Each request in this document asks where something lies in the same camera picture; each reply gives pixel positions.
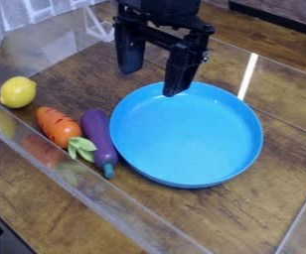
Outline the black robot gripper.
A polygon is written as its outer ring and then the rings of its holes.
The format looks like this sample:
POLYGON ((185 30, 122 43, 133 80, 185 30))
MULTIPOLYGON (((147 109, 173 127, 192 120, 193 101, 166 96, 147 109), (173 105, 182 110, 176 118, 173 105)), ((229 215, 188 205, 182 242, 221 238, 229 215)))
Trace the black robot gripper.
POLYGON ((190 87, 200 64, 209 60, 208 41, 216 28, 198 18, 201 0, 117 0, 114 42, 119 71, 142 69, 145 41, 174 44, 166 63, 162 94, 174 96, 190 87), (186 29, 194 40, 182 40, 158 30, 186 29))

